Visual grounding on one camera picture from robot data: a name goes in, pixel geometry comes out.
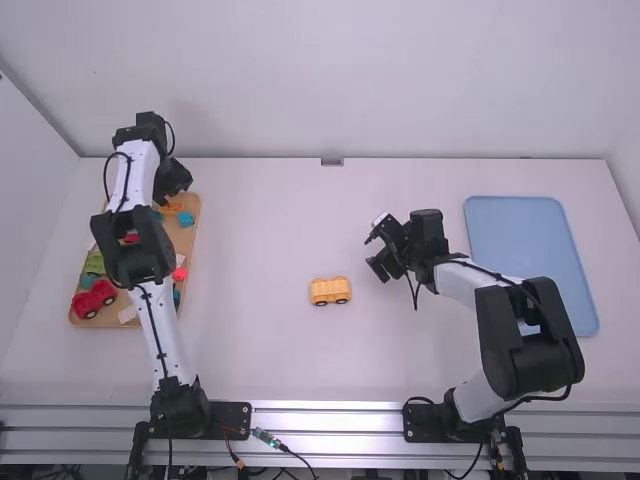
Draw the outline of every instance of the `yellow toy car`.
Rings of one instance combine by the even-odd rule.
[[[347,277],[334,277],[331,280],[316,278],[311,282],[311,303],[324,307],[328,303],[342,305],[351,300],[351,285]]]

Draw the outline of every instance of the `metal rail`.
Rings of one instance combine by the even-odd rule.
[[[317,467],[466,468],[476,452],[474,445],[405,443],[399,403],[252,404],[253,426],[276,434]],[[124,464],[133,428],[147,417],[141,405],[0,405],[0,463]],[[532,470],[640,472],[637,405],[531,405],[509,414],[507,424],[522,429]],[[175,464],[230,464],[223,442],[173,443]],[[235,442],[234,450],[251,466],[300,466],[255,439]],[[150,441],[145,462],[166,461],[167,442]],[[478,468],[490,468],[484,453]]]

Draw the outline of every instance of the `blue tray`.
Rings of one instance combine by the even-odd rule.
[[[577,336],[600,327],[562,204],[548,197],[470,197],[464,204],[473,261],[505,275],[558,285]],[[523,326],[523,334],[538,327]]]

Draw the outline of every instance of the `white table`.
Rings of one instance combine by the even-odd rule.
[[[524,422],[526,452],[540,468],[640,470],[640,244],[604,161],[347,158],[344,167],[322,167],[319,159],[307,158],[185,164],[202,209],[179,322],[211,398],[257,401],[264,410],[254,425],[279,426],[283,435],[325,432],[297,439],[318,465],[464,467],[474,447],[406,445],[396,410],[410,395],[439,399],[481,368],[474,314],[426,292],[419,312],[413,312],[406,282],[383,285],[364,262],[381,245],[364,247],[363,241],[383,210],[402,220],[411,210],[439,208],[451,249],[469,252],[466,198],[552,196],[565,208],[601,328],[595,337],[580,339],[586,375],[571,398],[563,405],[528,406],[523,411],[529,413],[514,414],[514,421]],[[5,459],[30,455],[38,461],[58,447],[71,452],[69,462],[124,463],[135,419],[146,416],[151,375],[142,332],[79,329],[66,320],[91,240],[88,219],[103,202],[101,168],[99,160],[79,165],[2,365],[0,420],[17,428],[5,434],[4,446],[0,441]],[[334,275],[351,279],[353,301],[313,308],[309,282]],[[332,403],[345,401],[356,403]],[[93,405],[90,414],[87,405]],[[561,418],[558,412],[564,412]],[[270,420],[257,423],[260,414]],[[20,430],[69,424],[93,430],[38,439],[33,430]],[[118,430],[105,436],[96,428]],[[365,432],[364,439],[354,440],[354,432]],[[373,442],[371,432],[389,435],[393,445]],[[608,440],[597,441],[594,434]],[[567,442],[563,435],[574,439]],[[220,447],[187,442],[177,449],[185,458],[176,461],[224,462]],[[280,461],[253,442],[239,448],[253,452],[256,463]]]

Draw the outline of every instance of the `teal toy block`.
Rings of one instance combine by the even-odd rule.
[[[83,273],[80,275],[80,288],[84,290],[91,290],[93,284],[96,283],[100,277],[91,273]]]
[[[196,223],[196,219],[193,218],[189,212],[178,212],[178,221],[182,228],[187,228]]]
[[[176,284],[173,284],[173,306],[176,307],[176,313],[180,308],[180,290],[176,288]]]

